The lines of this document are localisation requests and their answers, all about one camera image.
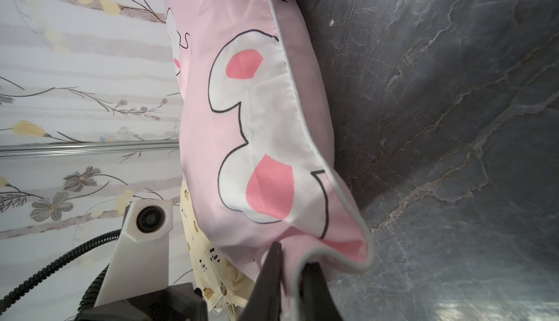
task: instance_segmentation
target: metal rail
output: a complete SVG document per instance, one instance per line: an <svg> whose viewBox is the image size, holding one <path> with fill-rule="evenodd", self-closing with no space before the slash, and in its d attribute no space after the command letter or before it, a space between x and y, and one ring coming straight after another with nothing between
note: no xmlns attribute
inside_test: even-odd
<svg viewBox="0 0 559 321"><path fill-rule="evenodd" d="M144 151L178 149L178 140L146 140L113 143L59 143L0 147L0 157L60 156L115 151Z"/></svg>

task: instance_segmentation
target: pillowcase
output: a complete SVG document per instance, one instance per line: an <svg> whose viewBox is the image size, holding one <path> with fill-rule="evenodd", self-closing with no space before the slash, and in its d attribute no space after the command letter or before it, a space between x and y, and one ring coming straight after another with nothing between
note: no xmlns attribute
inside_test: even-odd
<svg viewBox="0 0 559 321"><path fill-rule="evenodd" d="M363 272L374 257L332 167L332 121L304 19L295 0L165 3L196 222L252 279L280 241L282 308L296 318L306 262Z"/></svg>

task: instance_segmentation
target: white cartoon face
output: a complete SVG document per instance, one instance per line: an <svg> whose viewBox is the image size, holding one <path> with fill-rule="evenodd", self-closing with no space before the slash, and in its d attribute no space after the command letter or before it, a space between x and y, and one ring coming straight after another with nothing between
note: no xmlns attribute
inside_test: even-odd
<svg viewBox="0 0 559 321"><path fill-rule="evenodd" d="M182 38L181 35L177 31L177 24L175 22L173 11L171 8L167 9L167 33L169 35L169 39L171 39L171 49L173 50L173 63L175 67L175 75L178 75L181 72L181 51L180 48L188 48L188 44L186 43L186 39L184 39L186 46L181 44Z"/></svg>
<svg viewBox="0 0 559 321"><path fill-rule="evenodd" d="M283 220L323 235L327 199L316 176L323 171L305 144L277 38L251 30L225 45L212 67L208 97L213 112L239 109L245 140L221 165L224 205L256 223Z"/></svg>

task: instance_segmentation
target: gray marble surface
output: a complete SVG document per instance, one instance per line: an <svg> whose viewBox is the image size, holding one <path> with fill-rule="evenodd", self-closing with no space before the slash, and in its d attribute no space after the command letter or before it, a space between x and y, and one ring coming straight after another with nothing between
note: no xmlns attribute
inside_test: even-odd
<svg viewBox="0 0 559 321"><path fill-rule="evenodd" d="M373 234L358 320L559 319L559 0L297 0Z"/></svg>

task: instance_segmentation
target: gray flower print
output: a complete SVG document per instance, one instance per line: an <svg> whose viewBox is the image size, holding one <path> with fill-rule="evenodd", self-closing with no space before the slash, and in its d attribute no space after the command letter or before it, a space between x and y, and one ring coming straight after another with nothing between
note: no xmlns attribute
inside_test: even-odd
<svg viewBox="0 0 559 321"><path fill-rule="evenodd" d="M74 205L68 200L67 192L57 192L52 198L52 202L48 199L41 199L33 202L33 209L31 211L31 218L35 221L43 221L48 217L53 220L60 220L62 218L62 212L71 211Z"/></svg>
<svg viewBox="0 0 559 321"><path fill-rule="evenodd" d="M93 176L101 174L99 168L93 168L93 166L88 166L83 174L75 172L67 177L64 177L64 190L70 190L74 192L79 192L84 186L95 186L97 181L93 179Z"/></svg>
<svg viewBox="0 0 559 321"><path fill-rule="evenodd" d="M122 142L119 138L115 137L114 135L104 135L99 138L101 143L114 143L114 142Z"/></svg>
<svg viewBox="0 0 559 321"><path fill-rule="evenodd" d="M136 133L130 131L128 127L121 127L117 134L121 136L121 140L123 141L134 140L134 137L136 136Z"/></svg>
<svg viewBox="0 0 559 321"><path fill-rule="evenodd" d="M2 103L8 103L11 104L13 102L13 98L12 97L6 97L4 95L0 95L0 105Z"/></svg>

